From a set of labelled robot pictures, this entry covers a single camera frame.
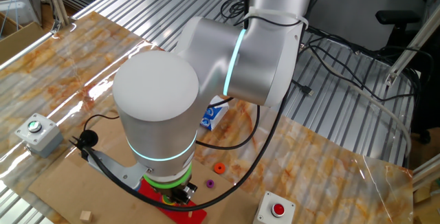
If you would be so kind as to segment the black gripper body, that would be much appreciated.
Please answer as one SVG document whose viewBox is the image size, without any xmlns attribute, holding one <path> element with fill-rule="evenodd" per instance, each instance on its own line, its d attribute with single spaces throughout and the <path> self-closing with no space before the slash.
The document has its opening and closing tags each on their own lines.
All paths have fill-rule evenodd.
<svg viewBox="0 0 440 224">
<path fill-rule="evenodd" d="M 179 198 L 187 197 L 191 200 L 196 191 L 197 191 L 197 186 L 191 182 L 188 182 L 178 185 L 174 188 L 163 189 L 162 194 L 168 196 L 175 203 L 177 203 L 175 201 L 175 197 L 179 197 Z"/>
</svg>

